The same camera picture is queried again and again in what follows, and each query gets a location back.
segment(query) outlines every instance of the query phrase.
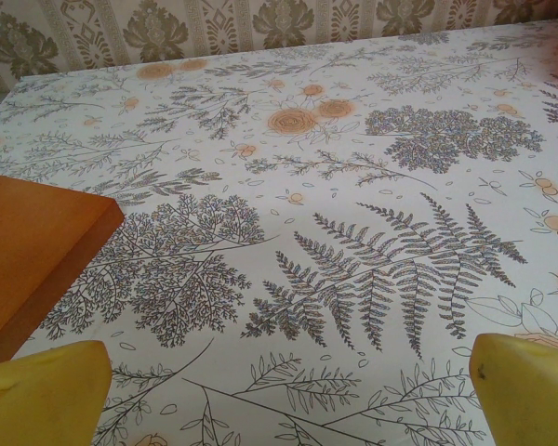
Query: floral tablecloth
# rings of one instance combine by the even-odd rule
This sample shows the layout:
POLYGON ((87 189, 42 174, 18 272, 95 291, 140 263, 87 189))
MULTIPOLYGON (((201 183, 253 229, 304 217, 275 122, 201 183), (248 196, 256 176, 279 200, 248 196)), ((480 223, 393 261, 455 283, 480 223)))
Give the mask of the floral tablecloth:
POLYGON ((20 351, 95 445, 492 445, 475 336, 558 347, 558 21, 24 78, 0 174, 126 214, 20 351))

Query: wooden surface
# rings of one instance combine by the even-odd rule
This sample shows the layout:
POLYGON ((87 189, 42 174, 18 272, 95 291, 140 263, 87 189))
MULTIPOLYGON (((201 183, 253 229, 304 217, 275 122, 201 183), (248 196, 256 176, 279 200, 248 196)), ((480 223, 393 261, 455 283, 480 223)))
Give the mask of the wooden surface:
POLYGON ((12 358, 123 219, 113 199, 0 177, 0 361, 12 358))

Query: damask wallpaper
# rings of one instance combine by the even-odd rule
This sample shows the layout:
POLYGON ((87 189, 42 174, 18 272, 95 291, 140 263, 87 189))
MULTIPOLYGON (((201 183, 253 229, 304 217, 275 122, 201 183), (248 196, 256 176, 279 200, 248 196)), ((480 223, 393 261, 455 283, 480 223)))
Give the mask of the damask wallpaper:
POLYGON ((558 0, 0 0, 0 92, 30 74, 552 18, 558 0))

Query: yellow object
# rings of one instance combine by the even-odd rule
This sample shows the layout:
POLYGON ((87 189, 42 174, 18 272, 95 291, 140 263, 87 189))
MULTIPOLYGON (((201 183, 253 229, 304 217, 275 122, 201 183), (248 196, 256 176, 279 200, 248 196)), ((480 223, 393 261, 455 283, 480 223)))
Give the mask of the yellow object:
POLYGON ((0 364, 0 446, 89 446, 112 380, 103 343, 0 364))
POLYGON ((558 446, 558 348, 480 334, 470 374, 497 446, 558 446))

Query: orange rose print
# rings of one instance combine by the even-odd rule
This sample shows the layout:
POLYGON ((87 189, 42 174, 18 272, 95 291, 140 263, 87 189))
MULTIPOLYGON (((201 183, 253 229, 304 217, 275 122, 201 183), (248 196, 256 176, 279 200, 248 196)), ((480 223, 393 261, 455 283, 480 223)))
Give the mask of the orange rose print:
POLYGON ((304 109, 280 110, 269 119, 269 128, 282 135, 308 133, 315 125, 314 115, 304 109))
POLYGON ((324 92, 325 89, 322 88, 321 85, 316 85, 316 84, 308 85, 303 88, 303 93, 306 96, 318 96, 318 95, 322 95, 324 92))
POLYGON ((208 65, 208 62, 206 60, 191 59, 182 62, 178 66, 177 70, 181 70, 183 72, 195 72, 197 70, 202 70, 206 65, 208 65))
POLYGON ((331 99, 323 102, 317 110, 325 118, 342 118, 351 114, 354 107, 348 100, 331 99))
POLYGON ((168 63, 152 63, 138 70, 137 77, 143 81, 155 81, 168 77, 172 72, 173 68, 168 63))

